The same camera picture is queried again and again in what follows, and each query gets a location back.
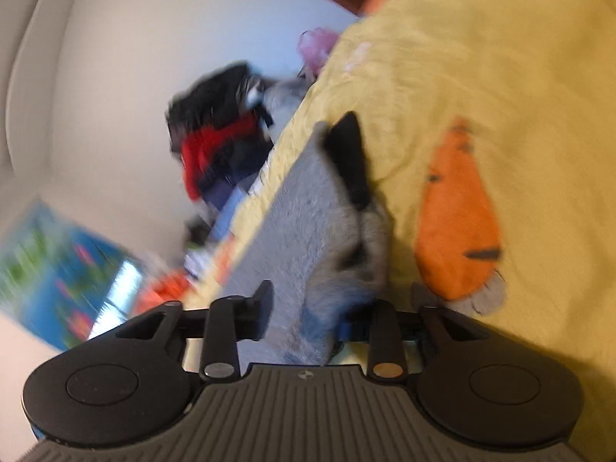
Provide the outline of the grey sweater with navy sleeves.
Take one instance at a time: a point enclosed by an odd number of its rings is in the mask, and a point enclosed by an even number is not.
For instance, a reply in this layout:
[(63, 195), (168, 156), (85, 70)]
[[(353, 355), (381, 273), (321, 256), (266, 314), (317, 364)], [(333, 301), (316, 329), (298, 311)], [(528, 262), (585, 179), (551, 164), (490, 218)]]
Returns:
[(357, 115), (316, 124), (223, 286), (226, 295), (274, 287), (266, 332), (239, 343), (240, 366), (326, 364), (346, 313), (385, 289), (389, 235)]

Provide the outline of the pile of dark and red clothes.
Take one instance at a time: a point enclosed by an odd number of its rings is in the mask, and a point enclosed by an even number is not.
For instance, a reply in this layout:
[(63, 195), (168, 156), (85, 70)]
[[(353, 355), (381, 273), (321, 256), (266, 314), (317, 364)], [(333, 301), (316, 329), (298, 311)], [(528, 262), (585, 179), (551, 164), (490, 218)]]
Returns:
[(211, 228), (233, 191), (261, 170), (313, 81), (306, 71), (277, 79), (236, 62), (171, 99), (170, 152), (199, 224)]

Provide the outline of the orange plastic bag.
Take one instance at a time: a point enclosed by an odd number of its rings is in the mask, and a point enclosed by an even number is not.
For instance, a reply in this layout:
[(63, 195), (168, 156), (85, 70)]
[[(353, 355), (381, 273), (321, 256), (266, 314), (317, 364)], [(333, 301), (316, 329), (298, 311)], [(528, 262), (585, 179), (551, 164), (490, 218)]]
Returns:
[(168, 301), (183, 300), (191, 289), (192, 283), (183, 269), (169, 271), (147, 281), (137, 295), (131, 315), (140, 315)]

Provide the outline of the pink plastic bag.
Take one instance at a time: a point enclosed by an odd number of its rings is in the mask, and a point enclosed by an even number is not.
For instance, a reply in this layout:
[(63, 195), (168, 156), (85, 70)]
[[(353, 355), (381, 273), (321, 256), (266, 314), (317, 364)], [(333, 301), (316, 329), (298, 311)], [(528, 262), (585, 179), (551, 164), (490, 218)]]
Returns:
[(306, 30), (302, 33), (298, 43), (298, 53), (302, 57), (304, 66), (317, 76), (321, 73), (339, 39), (339, 33), (324, 27)]

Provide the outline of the yellow carrot print quilt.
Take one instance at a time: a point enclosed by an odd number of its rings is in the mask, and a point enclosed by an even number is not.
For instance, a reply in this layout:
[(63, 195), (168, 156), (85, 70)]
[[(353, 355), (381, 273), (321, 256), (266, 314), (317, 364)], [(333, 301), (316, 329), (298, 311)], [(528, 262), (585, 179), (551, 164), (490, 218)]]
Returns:
[(396, 294), (418, 276), (432, 150), (469, 124), (504, 242), (506, 305), (487, 321), (566, 360), (585, 393), (572, 444), (613, 460), (615, 0), (386, 0), (340, 37), (189, 306), (220, 293), (314, 125), (349, 110), (393, 217)]

